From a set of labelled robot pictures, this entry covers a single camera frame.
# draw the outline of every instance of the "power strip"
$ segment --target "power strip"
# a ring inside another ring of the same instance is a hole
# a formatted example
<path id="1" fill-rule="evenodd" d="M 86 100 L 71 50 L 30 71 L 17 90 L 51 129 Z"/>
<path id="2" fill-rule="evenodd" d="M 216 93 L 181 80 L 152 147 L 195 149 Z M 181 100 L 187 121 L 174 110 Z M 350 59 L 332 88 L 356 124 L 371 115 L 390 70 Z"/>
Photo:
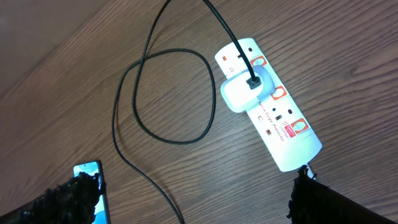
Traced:
<path id="1" fill-rule="evenodd" d="M 308 164 L 321 150 L 322 143 L 254 39 L 241 39 L 239 44 L 251 65 L 263 66 L 275 85 L 270 96 L 246 110 L 260 137 L 282 172 Z M 247 70 L 233 43 L 223 47 L 215 59 L 227 80 Z"/>

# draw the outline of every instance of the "blue phone screen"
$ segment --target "blue phone screen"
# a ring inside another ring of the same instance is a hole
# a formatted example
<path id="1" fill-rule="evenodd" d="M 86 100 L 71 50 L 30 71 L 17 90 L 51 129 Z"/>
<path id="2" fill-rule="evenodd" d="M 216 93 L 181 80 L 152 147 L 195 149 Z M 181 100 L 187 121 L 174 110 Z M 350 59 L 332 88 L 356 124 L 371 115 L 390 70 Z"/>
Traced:
<path id="1" fill-rule="evenodd" d="M 73 175 L 76 177 L 80 172 L 86 172 L 88 175 L 94 175 L 100 172 L 100 168 L 97 162 L 88 162 L 85 164 L 77 165 L 73 168 Z M 99 196 L 99 201 L 95 205 L 95 220 L 93 224 L 107 224 L 106 212 L 105 212 L 105 201 L 103 195 Z"/>

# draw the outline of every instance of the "power cord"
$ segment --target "power cord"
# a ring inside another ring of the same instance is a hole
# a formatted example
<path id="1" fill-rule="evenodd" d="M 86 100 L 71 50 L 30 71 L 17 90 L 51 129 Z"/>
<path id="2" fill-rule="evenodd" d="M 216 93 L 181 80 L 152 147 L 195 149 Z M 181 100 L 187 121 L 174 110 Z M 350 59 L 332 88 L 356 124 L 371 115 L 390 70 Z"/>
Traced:
<path id="1" fill-rule="evenodd" d="M 127 164 L 129 165 L 131 168 L 133 168 L 136 172 L 138 172 L 141 176 L 143 176 L 145 179 L 147 179 L 162 195 L 163 197 L 166 199 L 166 201 L 169 203 L 169 205 L 171 206 L 172 210 L 174 211 L 175 215 L 177 216 L 179 222 L 181 224 L 184 223 L 183 217 L 180 213 L 180 211 L 178 211 L 176 209 L 176 207 L 174 206 L 173 202 L 169 199 L 169 197 L 166 195 L 166 193 L 151 179 L 149 178 L 145 173 L 143 173 L 143 171 L 141 171 L 140 169 L 138 169 L 136 166 L 134 166 L 133 164 L 131 164 L 131 162 L 129 162 L 121 153 L 119 147 L 118 147 L 118 143 L 116 140 L 116 134 L 115 134 L 115 117 L 116 117 L 116 110 L 117 110 L 117 105 L 119 103 L 119 96 L 120 96 L 120 91 L 123 85 L 123 81 L 124 78 L 126 77 L 126 75 L 128 74 L 128 72 L 133 69 L 135 66 L 138 65 L 138 72 L 137 72 L 137 77 L 136 77 L 136 82 L 134 84 L 134 88 L 133 88 L 133 92 L 132 92 L 132 113 L 138 123 L 138 125 L 150 136 L 152 136 L 153 138 L 165 142 L 165 143 L 169 143 L 169 144 L 191 144 L 194 142 L 197 142 L 201 139 L 203 139 L 206 134 L 209 132 L 211 125 L 213 124 L 213 120 L 215 117 L 215 113 L 216 113 L 216 85 L 215 85 L 215 81 L 214 81 L 214 76 L 213 76 L 213 72 L 211 71 L 210 65 L 207 62 L 207 60 L 198 52 L 193 51 L 193 50 L 189 50 L 189 49 L 168 49 L 168 50 L 163 50 L 154 54 L 150 54 L 148 56 L 146 56 L 147 54 L 147 49 L 148 49 L 148 45 L 149 45 L 149 41 L 150 38 L 152 37 L 152 33 L 155 29 L 156 23 L 159 20 L 160 15 L 163 13 L 164 9 L 167 7 L 167 5 L 170 3 L 171 0 L 166 0 L 166 2 L 164 3 L 164 5 L 162 6 L 162 8 L 160 9 L 158 15 L 155 18 L 155 21 L 152 25 L 152 28 L 150 29 L 148 38 L 147 38 L 147 42 L 145 44 L 144 47 L 144 52 L 142 53 L 142 57 L 140 59 L 140 61 L 136 61 L 134 62 L 132 65 L 130 65 L 126 71 L 123 73 L 120 81 L 119 81 L 119 86 L 118 89 L 116 90 L 116 97 L 114 99 L 114 103 L 113 103 L 113 112 L 112 112 L 112 139 L 113 139 L 113 144 L 114 147 L 116 149 L 116 151 L 118 152 L 120 158 Z M 203 2 L 209 7 L 209 9 L 212 11 L 212 13 L 216 16 L 216 18 L 219 20 L 219 22 L 221 23 L 221 25 L 224 27 L 225 31 L 228 33 L 228 35 L 231 37 L 233 43 L 235 44 L 237 50 L 239 51 L 240 55 L 242 56 L 242 59 L 244 60 L 244 63 L 246 64 L 246 66 L 249 69 L 249 73 L 251 78 L 248 80 L 248 84 L 251 88 L 255 88 L 255 86 L 258 86 L 260 79 L 259 77 L 256 77 L 253 71 L 253 68 L 248 60 L 248 58 L 246 57 L 246 55 L 243 52 L 242 47 L 240 46 L 238 40 L 236 39 L 236 37 L 234 36 L 234 34 L 232 33 L 231 29 L 228 27 L 227 23 L 225 23 L 224 19 L 221 17 L 221 15 L 218 13 L 218 11 L 215 9 L 215 7 L 211 4 L 211 2 L 209 2 L 209 0 L 203 0 Z M 154 133 L 152 133 L 151 131 L 149 131 L 145 125 L 142 123 L 141 119 L 138 116 L 138 112 L 137 112 L 137 90 L 138 90 L 138 84 L 139 84 L 139 79 L 141 77 L 141 73 L 142 73 L 142 68 L 144 67 L 144 63 L 146 60 L 154 58 L 156 56 L 162 55 L 162 54 L 167 54 L 167 53 L 171 53 L 171 52 L 186 52 L 186 53 L 191 53 L 194 54 L 196 56 L 198 56 L 200 59 L 203 60 L 203 62 L 205 63 L 208 71 L 209 71 L 209 75 L 210 75 L 210 80 L 211 80 L 211 89 L 213 92 L 213 104 L 211 107 L 211 114 L 210 114 L 210 120 L 209 123 L 206 127 L 206 129 L 204 130 L 204 132 L 197 137 L 196 139 L 193 140 L 189 140 L 189 141 L 172 141 L 172 140 L 168 140 L 168 139 L 164 139 L 161 138 L 157 135 L 155 135 Z"/>

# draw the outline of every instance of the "wooden floor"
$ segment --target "wooden floor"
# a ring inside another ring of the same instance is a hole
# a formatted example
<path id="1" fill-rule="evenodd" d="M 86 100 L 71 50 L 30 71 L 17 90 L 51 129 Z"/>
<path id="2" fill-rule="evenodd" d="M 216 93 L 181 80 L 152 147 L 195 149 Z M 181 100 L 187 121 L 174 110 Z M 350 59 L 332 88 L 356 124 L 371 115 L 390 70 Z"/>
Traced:
<path id="1" fill-rule="evenodd" d="M 111 109 L 126 67 L 141 57 L 164 0 L 0 0 L 0 214 L 101 159 L 112 223 L 177 223 L 163 197 L 118 157 Z M 398 222 L 398 2 L 212 0 L 237 38 L 252 37 L 318 134 L 319 181 Z M 125 156 L 180 207 L 186 223 L 290 223 L 296 172 L 281 173 L 246 114 L 220 95 L 214 54 L 230 43 L 199 0 L 174 0 L 150 52 L 189 48 L 210 62 L 217 112 L 200 142 L 175 146 L 135 122 L 129 74 L 119 105 Z M 205 129 L 211 85 L 187 54 L 146 63 L 144 124 L 174 140 Z"/>

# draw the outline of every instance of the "cable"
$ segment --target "cable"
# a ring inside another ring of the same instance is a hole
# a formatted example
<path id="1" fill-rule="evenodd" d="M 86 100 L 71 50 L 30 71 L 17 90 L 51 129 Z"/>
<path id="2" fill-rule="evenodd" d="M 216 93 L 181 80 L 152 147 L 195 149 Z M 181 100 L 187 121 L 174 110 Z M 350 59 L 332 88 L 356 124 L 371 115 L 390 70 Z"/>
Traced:
<path id="1" fill-rule="evenodd" d="M 121 91 L 121 88 L 122 88 L 122 85 L 123 85 L 123 81 L 124 81 L 126 75 L 128 74 L 128 72 L 129 72 L 131 69 L 133 69 L 135 66 L 137 66 L 137 65 L 138 65 L 138 72 L 137 72 L 137 76 L 136 76 L 136 82 L 135 82 L 135 84 L 134 84 L 134 89 L 133 89 L 133 92 L 132 92 L 132 113 L 133 113 L 133 115 L 134 115 L 134 117 L 135 117 L 135 119 L 136 119 L 138 125 L 139 125 L 147 134 L 149 134 L 150 136 L 152 136 L 153 138 L 155 138 L 155 139 L 157 139 L 157 140 L 159 140 L 159 141 L 162 141 L 162 142 L 165 142 L 165 143 L 169 143 L 169 144 L 191 144 L 191 143 L 194 143 L 194 142 L 197 142 L 197 141 L 203 139 L 203 138 L 206 136 L 206 134 L 209 132 L 209 130 L 210 130 L 210 128 L 211 128 L 211 125 L 213 124 L 213 120 L 214 120 L 215 113 L 216 113 L 216 85 L 215 85 L 215 81 L 214 81 L 213 72 L 211 71 L 211 67 L 210 67 L 209 63 L 207 62 L 207 60 L 206 60 L 202 55 L 200 55 L 198 52 L 193 51 L 193 50 L 189 50 L 189 49 L 168 49 L 168 50 L 163 50 L 163 51 L 160 51 L 160 52 L 157 52 L 157 53 L 150 54 L 150 55 L 146 56 L 146 54 L 147 54 L 147 49 L 148 49 L 148 46 L 149 46 L 149 41 L 150 41 L 150 38 L 152 37 L 152 33 L 153 33 L 154 29 L 155 29 L 156 23 L 157 23 L 157 21 L 159 20 L 160 15 L 163 13 L 164 9 L 165 9 L 165 8 L 167 7 L 167 5 L 170 3 L 170 1 L 171 1 L 171 0 L 166 0 L 166 2 L 164 3 L 164 5 L 163 5 L 162 8 L 160 9 L 158 15 L 156 16 L 155 21 L 154 21 L 154 23 L 153 23 L 153 25 L 152 25 L 152 27 L 151 27 L 151 29 L 150 29 L 150 32 L 149 32 L 149 35 L 148 35 L 148 38 L 147 38 L 147 42 L 146 42 L 145 47 L 144 47 L 144 52 L 142 53 L 141 59 L 140 59 L 139 61 L 134 62 L 132 65 L 130 65 L 130 66 L 126 69 L 126 71 L 123 73 L 123 75 L 122 75 L 122 77 L 121 77 L 121 79 L 120 79 L 120 81 L 119 81 L 118 89 L 116 90 L 116 97 L 115 97 L 115 99 L 114 99 L 114 104 L 113 104 L 113 112 L 112 112 L 112 139 L 113 139 L 114 147 L 115 147 L 116 151 L 118 152 L 120 158 L 121 158 L 127 165 L 129 165 L 132 169 L 134 169 L 134 170 L 135 170 L 136 172 L 138 172 L 141 176 L 143 176 L 145 179 L 147 179 L 147 180 L 148 180 L 148 181 L 149 181 L 149 182 L 150 182 L 162 195 L 163 195 L 163 197 L 166 199 L 167 203 L 169 203 L 170 207 L 172 208 L 172 210 L 174 211 L 175 215 L 177 216 L 178 221 L 179 221 L 181 224 L 183 224 L 183 223 L 184 223 L 184 220 L 183 220 L 182 215 L 181 215 L 180 212 L 176 209 L 176 207 L 174 206 L 173 202 L 169 199 L 169 197 L 166 195 L 166 193 L 165 193 L 165 192 L 164 192 L 164 191 L 163 191 L 151 178 L 149 178 L 145 173 L 143 173 L 143 171 L 141 171 L 141 170 L 138 169 L 136 166 L 134 166 L 133 164 L 131 164 L 131 163 L 123 156 L 123 154 L 121 153 L 121 151 L 120 151 L 120 149 L 119 149 L 119 147 L 118 147 L 118 143 L 117 143 L 117 140 L 116 140 L 116 134 L 115 134 L 115 117 L 116 117 L 116 110 L 117 110 L 118 103 L 119 103 L 119 96 L 120 96 L 120 91 Z M 209 2 L 209 0 L 203 0 L 203 2 L 210 8 L 210 10 L 212 11 L 212 13 L 213 13 L 213 14 L 216 16 L 216 18 L 219 20 L 219 22 L 221 23 L 221 25 L 224 27 L 225 31 L 226 31 L 226 32 L 228 33 L 228 35 L 231 37 L 231 39 L 232 39 L 233 43 L 235 44 L 237 50 L 238 50 L 239 53 L 241 54 L 242 59 L 244 60 L 244 63 L 245 63 L 246 66 L 248 67 L 249 73 L 250 73 L 250 76 L 251 76 L 251 84 L 249 83 L 249 85 L 252 85 L 252 84 L 254 84 L 254 83 L 259 82 L 259 78 L 256 77 L 256 76 L 254 75 L 254 71 L 253 71 L 253 69 L 252 69 L 252 66 L 251 66 L 251 64 L 250 64 L 250 62 L 249 62 L 249 60 L 248 60 L 248 58 L 247 58 L 246 55 L 244 54 L 243 49 L 242 49 L 242 47 L 240 46 L 238 40 L 236 39 L 236 37 L 235 37 L 234 34 L 232 33 L 231 29 L 230 29 L 230 28 L 228 27 L 228 25 L 225 23 L 224 19 L 223 19 L 223 18 L 221 17 L 221 15 L 217 12 L 217 10 L 214 8 L 214 6 Z M 164 138 L 161 138 L 161 137 L 155 135 L 154 133 L 152 133 L 151 131 L 149 131 L 149 130 L 145 127 L 145 125 L 142 123 L 141 119 L 139 118 L 138 112 L 137 112 L 137 103 L 136 103 L 136 100 L 137 100 L 137 90 L 138 90 L 139 79 L 140 79 L 140 77 L 141 77 L 141 73 L 142 73 L 142 69 L 143 69 L 143 67 L 144 67 L 145 61 L 146 61 L 146 60 L 149 60 L 149 59 L 151 59 L 151 58 L 154 58 L 154 57 L 156 57 L 156 56 L 159 56 L 159 55 L 162 55 L 162 54 L 171 53 L 171 52 L 186 52 L 186 53 L 191 53 L 191 54 L 194 54 L 194 55 L 198 56 L 198 57 L 199 57 L 200 59 L 202 59 L 203 62 L 205 63 L 205 65 L 206 65 L 206 67 L 207 67 L 207 69 L 208 69 L 208 71 L 209 71 L 209 75 L 210 75 L 211 89 L 212 89 L 212 92 L 213 92 L 213 104 L 212 104 L 212 107 L 211 107 L 210 120 L 209 120 L 209 123 L 208 123 L 206 129 L 204 130 L 204 132 L 203 132 L 199 137 L 197 137 L 196 139 L 189 140 L 189 141 L 172 141 L 172 140 L 164 139 Z"/>

